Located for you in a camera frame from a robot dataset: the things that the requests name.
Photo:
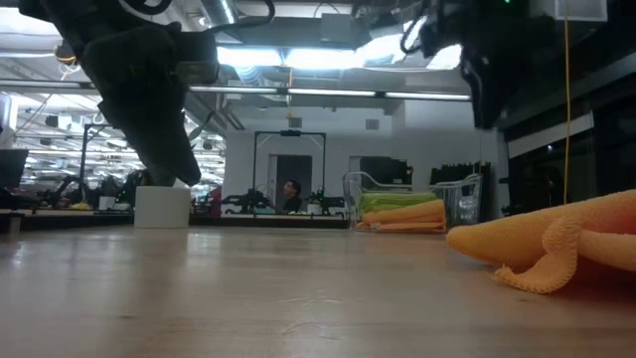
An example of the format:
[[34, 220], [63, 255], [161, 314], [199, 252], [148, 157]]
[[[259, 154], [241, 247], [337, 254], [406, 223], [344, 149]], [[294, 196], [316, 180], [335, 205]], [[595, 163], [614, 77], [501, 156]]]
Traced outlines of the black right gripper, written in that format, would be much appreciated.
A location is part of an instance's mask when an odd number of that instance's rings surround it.
[[461, 66], [474, 126], [493, 128], [504, 101], [497, 71], [524, 73], [554, 43], [555, 19], [531, 1], [430, 0], [421, 3], [421, 52], [432, 70]]

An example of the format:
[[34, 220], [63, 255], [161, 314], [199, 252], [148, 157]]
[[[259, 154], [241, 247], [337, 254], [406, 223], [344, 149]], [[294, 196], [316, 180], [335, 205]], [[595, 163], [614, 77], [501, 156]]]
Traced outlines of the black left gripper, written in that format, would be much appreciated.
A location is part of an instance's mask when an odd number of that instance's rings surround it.
[[94, 40], [81, 65], [101, 95], [100, 111], [123, 132], [151, 184], [197, 184], [201, 171], [184, 128], [184, 86], [170, 31], [142, 26]]

